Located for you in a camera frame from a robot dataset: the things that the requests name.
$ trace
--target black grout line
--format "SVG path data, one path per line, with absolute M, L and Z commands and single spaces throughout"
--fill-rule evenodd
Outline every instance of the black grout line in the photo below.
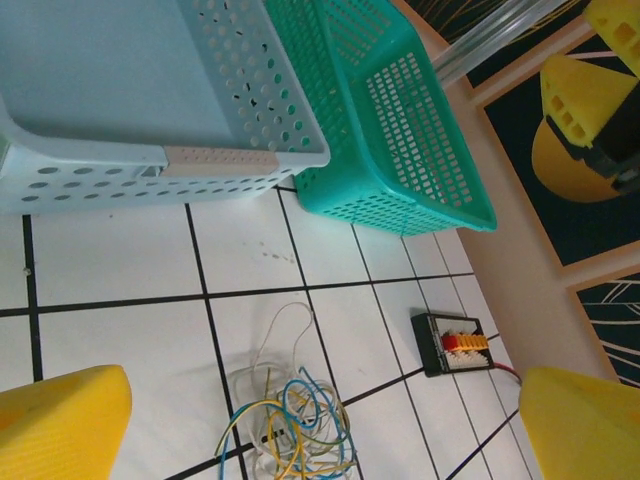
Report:
M 364 252 L 362 251 L 362 246 L 360 245 L 360 239 L 358 238 L 358 233 L 356 232 L 355 227 L 353 226 L 353 224 L 351 224 L 351 231 L 353 232 L 353 236 L 356 240 L 356 245 L 358 246 L 358 251 L 360 252 L 360 257 L 362 258 L 362 263 L 364 263 L 364 268 L 367 271 L 367 277 L 369 277 L 369 281 L 371 281 L 371 272 L 369 271 L 369 265 L 367 265 L 367 260 L 364 256 Z M 413 268 L 413 263 L 411 263 L 411 256 L 409 255 L 409 252 L 404 244 L 404 240 L 402 238 L 400 238 L 400 241 L 402 242 L 402 245 L 405 247 L 405 254 L 407 255 L 407 258 L 409 260 L 409 263 L 411 264 L 411 270 L 413 271 L 413 274 L 416 275 L 416 271 Z M 407 392 L 407 396 L 409 398 L 409 403 L 411 403 L 411 409 L 413 410 L 413 414 L 414 417 L 416 419 L 416 422 L 418 424 L 418 429 L 420 430 L 420 435 L 422 436 L 422 441 L 424 443 L 425 448 L 427 449 L 427 453 L 429 454 L 429 459 L 431 460 L 431 465 L 433 466 L 433 471 L 436 474 L 436 478 L 439 480 L 440 479 L 440 475 L 438 474 L 438 469 L 436 467 L 436 462 L 435 459 L 433 458 L 433 454 L 431 453 L 431 448 L 429 447 L 429 442 L 427 441 L 427 436 L 424 433 L 424 429 L 422 428 L 422 423 L 420 423 L 420 418 L 418 417 L 418 410 L 416 409 L 416 405 L 413 401 L 413 396 L 411 395 L 411 390 L 409 390 L 409 385 L 407 384 L 407 381 L 403 378 L 404 377 L 404 371 L 402 369 L 402 363 L 400 362 L 400 357 L 398 356 L 398 351 L 396 350 L 396 346 L 393 343 L 393 337 L 391 336 L 391 330 L 389 330 L 389 325 L 387 323 L 387 318 L 384 314 L 384 310 L 382 309 L 382 304 L 380 303 L 380 298 L 378 297 L 378 292 L 376 291 L 375 286 L 373 285 L 373 283 L 371 284 L 371 290 L 373 291 L 373 296 L 376 299 L 376 304 L 378 305 L 378 310 L 380 312 L 380 317 L 382 318 L 382 323 L 384 325 L 384 329 L 387 332 L 387 338 L 389 339 L 389 343 L 391 344 L 391 350 L 393 351 L 393 356 L 396 358 L 396 363 L 398 364 L 398 368 L 400 369 L 400 380 L 402 381 L 402 383 L 404 384 L 404 388 Z
M 465 458 L 462 463 L 460 463 L 460 465 L 458 465 L 456 467 L 456 469 L 451 472 L 449 474 L 449 476 L 446 478 L 446 480 L 451 480 L 452 478 L 454 478 L 458 473 L 460 473 L 460 471 L 467 466 L 467 464 L 473 460 L 473 457 L 475 457 L 478 452 L 482 452 L 482 450 L 484 449 L 484 447 L 487 446 L 487 444 L 493 440 L 493 438 L 500 433 L 500 430 L 502 430 L 504 428 L 505 425 L 509 424 L 511 422 L 511 420 L 513 419 L 513 417 L 515 417 L 518 414 L 519 410 L 516 410 L 515 412 L 513 412 L 511 415 L 509 415 L 507 417 L 507 419 L 505 421 L 503 421 L 494 431 L 491 435 L 489 435 L 481 444 L 478 445 L 478 447 L 469 454 L 469 456 L 467 456 L 467 458 Z
M 469 315 L 467 314 L 467 309 L 464 307 L 464 303 L 462 302 L 462 297 L 460 296 L 460 292 L 458 292 L 458 287 L 456 286 L 456 282 L 452 281 L 451 284 L 453 285 L 453 290 L 456 292 L 456 297 L 458 297 L 458 302 L 460 303 L 460 306 L 462 307 L 462 312 L 464 313 L 464 316 L 468 317 Z M 489 376 L 489 380 L 493 384 L 494 390 L 496 390 L 496 386 L 493 383 L 493 378 L 491 378 L 491 375 L 489 374 L 489 372 L 487 372 L 487 375 Z M 478 438 L 478 434 L 476 433 L 476 427 L 473 424 L 473 421 L 471 420 L 471 416 L 469 415 L 469 411 L 467 410 L 467 404 L 466 404 L 466 402 L 464 400 L 464 397 L 462 396 L 462 392 L 460 392 L 460 388 L 458 386 L 458 379 L 456 378 L 455 375 L 453 376 L 453 381 L 455 382 L 456 388 L 458 389 L 458 394 L 460 395 L 460 400 L 462 400 L 462 405 L 464 406 L 464 411 L 467 413 L 467 417 L 469 418 L 469 423 L 471 424 L 471 430 L 473 430 L 473 435 L 476 437 L 476 441 L 479 442 L 480 439 Z M 500 406 L 502 407 L 502 402 L 500 401 L 500 395 L 498 395 L 497 390 L 496 390 L 496 396 L 498 397 L 498 402 L 500 402 Z M 502 410 L 503 410 L 503 412 L 504 412 L 504 414 L 506 416 L 507 413 L 504 411 L 504 407 L 502 407 Z M 487 461 L 487 457 L 485 456 L 484 452 L 481 452 L 481 455 L 482 455 L 482 459 L 484 460 L 484 464 L 487 467 L 487 471 L 489 472 L 489 477 L 493 478 L 493 473 L 491 473 L 491 468 L 489 468 L 489 462 Z
M 300 261 L 300 255 L 298 254 L 298 247 L 296 246 L 296 240 L 293 236 L 293 230 L 291 229 L 291 224 L 289 223 L 289 216 L 287 215 L 287 209 L 284 206 L 284 201 L 282 200 L 282 192 L 278 190 L 278 199 L 280 200 L 280 208 L 282 208 L 282 215 L 284 216 L 285 224 L 287 225 L 287 231 L 289 232 L 289 239 L 291 240 L 291 246 L 293 248 L 293 253 L 296 257 L 296 262 L 298 263 L 298 269 L 300 270 L 300 278 L 302 278 L 302 283 L 305 286 L 305 293 L 307 295 L 307 301 L 309 302 L 309 308 L 314 312 L 313 315 L 313 323 L 316 327 L 316 333 L 318 334 L 318 340 L 320 341 L 320 347 L 322 348 L 322 354 L 324 355 L 325 362 L 327 364 L 327 369 L 329 370 L 329 377 L 331 378 L 331 384 L 336 391 L 336 396 L 340 400 L 340 391 L 338 390 L 338 385 L 336 383 L 335 376 L 333 374 L 333 368 L 331 367 L 331 361 L 329 360 L 329 353 L 327 352 L 327 347 L 324 343 L 324 338 L 322 337 L 322 331 L 320 330 L 320 323 L 318 322 L 318 317 L 315 315 L 315 308 L 313 307 L 313 301 L 311 300 L 311 292 L 309 287 L 307 286 L 307 280 L 304 276 L 304 270 L 302 268 L 302 262 Z M 364 472 L 362 471 L 362 467 L 360 466 L 360 461 L 358 460 L 357 451 L 354 452 L 354 458 L 356 461 L 356 469 L 358 470 L 358 475 L 361 480 L 365 480 Z
M 29 315 L 29 307 L 26 308 L 6 308 L 0 310 L 0 318 L 4 317 L 19 317 Z
M 189 231 L 191 233 L 191 241 L 193 242 L 193 254 L 196 259 L 196 264 L 198 265 L 198 276 L 200 277 L 200 284 L 202 286 L 202 293 L 207 295 L 207 281 L 204 275 L 204 267 L 202 265 L 202 258 L 200 256 L 200 247 L 198 246 L 198 238 L 196 236 L 196 229 L 193 224 L 193 216 L 191 215 L 191 206 L 189 204 L 185 204 L 185 212 L 187 214 L 187 223 L 189 224 Z M 204 300 L 205 309 L 207 311 L 207 318 L 209 319 L 209 328 L 211 330 L 211 338 L 213 340 L 213 347 L 215 349 L 216 361 L 218 362 L 218 370 L 220 372 L 220 380 L 222 382 L 222 390 L 224 391 L 224 398 L 227 403 L 227 412 L 229 414 L 229 419 L 233 417 L 233 402 L 231 401 L 231 390 L 229 389 L 229 382 L 227 381 L 227 374 L 224 369 L 224 361 L 222 359 L 222 351 L 220 349 L 220 341 L 218 339 L 218 334 L 216 332 L 215 320 L 213 318 L 213 311 L 211 309 L 211 302 L 209 300 Z M 233 427 L 232 430 L 233 439 L 235 440 L 236 445 L 240 445 L 240 435 L 238 434 L 238 429 Z M 244 457 L 241 455 L 240 459 L 240 470 L 242 472 L 243 480 L 249 480 L 249 475 L 247 474 L 247 467 L 244 463 Z
M 404 245 L 404 249 L 405 252 L 407 253 L 407 256 L 409 257 L 409 263 L 411 264 L 411 268 L 413 269 L 413 272 L 416 273 L 415 267 L 413 265 L 413 262 L 411 261 L 411 255 L 409 255 L 409 249 L 407 248 L 407 244 L 404 242 L 404 239 L 402 239 L 402 244 Z M 438 245 L 438 251 L 440 252 L 440 256 L 442 257 L 442 259 L 444 260 L 444 255 L 442 254 L 442 250 L 440 249 L 440 245 L 438 244 L 438 241 L 436 240 L 436 245 Z M 445 266 L 447 267 L 447 271 L 449 271 L 449 266 L 447 265 L 446 260 L 444 260 L 445 262 Z M 431 308 L 429 307 L 429 302 L 427 302 L 427 297 L 424 294 L 424 290 L 422 289 L 422 285 L 420 284 L 420 282 L 418 282 L 418 288 L 420 289 L 420 294 L 422 295 L 422 300 L 424 301 L 424 304 L 427 307 L 427 311 L 431 312 Z M 458 301 L 460 302 L 460 305 L 462 305 L 462 301 L 460 300 L 460 297 L 458 295 Z M 473 422 L 471 421 L 471 416 L 469 415 L 469 411 L 467 410 L 467 404 L 464 401 L 464 397 L 462 396 L 462 392 L 460 392 L 460 387 L 458 386 L 458 381 L 456 379 L 456 375 L 453 374 L 453 383 L 456 387 L 456 391 L 458 392 L 458 397 L 460 397 L 460 401 L 462 402 L 462 407 L 464 408 L 464 412 L 467 416 L 467 421 L 469 422 L 469 425 L 471 426 L 471 431 L 473 432 L 473 436 L 476 439 L 476 442 L 479 442 L 478 440 L 478 435 L 476 434 L 476 429 L 473 426 Z M 487 463 L 486 458 L 484 458 L 484 454 L 482 454 L 482 457 L 484 459 L 484 463 L 487 466 L 487 472 L 489 473 L 489 477 L 493 478 L 491 475 L 491 471 L 489 470 L 489 464 Z
M 378 385 L 377 387 L 372 388 L 371 390 L 367 390 L 366 392 L 363 393 L 359 393 L 358 395 L 356 395 L 355 397 L 349 398 L 347 400 L 345 400 L 344 402 L 342 402 L 342 404 L 345 407 L 348 407 L 349 405 L 353 405 L 356 402 L 359 402 L 361 400 L 364 400 L 365 398 L 370 397 L 371 395 L 381 392 L 382 390 L 385 390 L 389 387 L 392 387 L 400 382 L 404 382 L 408 379 L 410 379 L 411 377 L 416 376 L 418 373 L 424 373 L 424 368 L 418 368 L 417 370 L 414 370 L 413 372 L 409 372 L 406 373 L 398 378 L 394 378 L 393 380 L 388 381 L 387 383 L 383 383 L 382 385 Z
M 44 313 L 59 313 L 59 312 L 74 312 L 79 310 L 96 310 L 101 308 L 116 308 L 116 307 L 132 307 L 137 305 L 153 305 L 156 303 L 173 303 L 173 302 L 189 302 L 193 300 L 206 300 L 216 298 L 231 298 L 231 297 L 246 297 L 252 295 L 269 295 L 272 293 L 290 293 L 290 292 L 303 292 L 305 290 L 325 290 L 330 288 L 344 288 L 344 287 L 360 287 L 366 285 L 384 285 L 388 283 L 402 283 L 412 282 L 420 280 L 431 280 L 436 278 L 450 278 L 456 276 L 468 276 L 472 274 L 456 274 L 456 275 L 433 275 L 422 277 L 408 277 L 408 278 L 390 278 L 384 280 L 363 280 L 359 282 L 346 282 L 346 283 L 325 283 L 319 285 L 301 285 L 298 287 L 276 287 L 276 288 L 264 288 L 254 290 L 236 290 L 230 292 L 216 292 L 216 293 L 197 293 L 188 295 L 175 295 L 166 297 L 147 297 L 147 298 L 132 298 L 123 300 L 105 300 L 100 302 L 86 302 L 86 303 L 67 303 L 59 305 L 45 305 L 37 306 L 36 311 L 39 314 Z M 29 308 L 10 308 L 0 310 L 0 318 L 13 317 L 19 315 L 27 315 Z
M 24 271 L 27 276 L 31 365 L 33 367 L 33 381 L 38 382 L 43 379 L 42 349 L 40 344 L 40 318 L 38 316 L 38 293 L 36 288 L 36 261 L 33 250 L 31 216 L 29 215 L 22 217 L 22 234 L 24 242 Z

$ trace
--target plastic basket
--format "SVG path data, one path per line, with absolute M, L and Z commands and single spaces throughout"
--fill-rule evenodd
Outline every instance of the plastic basket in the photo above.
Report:
M 328 158 L 260 0 L 0 2 L 0 213 L 257 195 Z
M 331 147 L 296 177 L 311 212 L 401 235 L 494 230 L 495 214 L 420 38 L 386 0 L 268 0 Z

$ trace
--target orange connector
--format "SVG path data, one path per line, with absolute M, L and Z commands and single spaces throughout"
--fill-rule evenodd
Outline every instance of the orange connector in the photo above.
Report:
M 484 335 L 443 335 L 442 346 L 447 352 L 466 352 L 489 348 L 489 341 Z

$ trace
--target teal basket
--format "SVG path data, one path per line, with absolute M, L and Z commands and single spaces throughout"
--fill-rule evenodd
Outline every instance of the teal basket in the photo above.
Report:
M 313 213 L 400 235 L 495 230 L 420 37 L 387 0 L 267 0 L 331 150 L 296 177 Z

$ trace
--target white tile floor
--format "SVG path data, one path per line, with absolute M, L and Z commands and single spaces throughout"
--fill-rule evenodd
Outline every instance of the white tile floor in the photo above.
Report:
M 300 363 L 352 420 L 354 478 L 541 478 L 502 371 L 427 378 L 410 316 L 480 318 L 509 363 L 455 231 L 401 239 L 316 217 L 288 187 L 250 201 L 1 217 L 0 390 L 116 363 L 134 409 L 114 479 L 214 479 L 245 367 L 281 306 L 310 304 Z M 305 326 L 283 314 L 266 357 Z M 248 479 L 247 437 L 226 478 Z

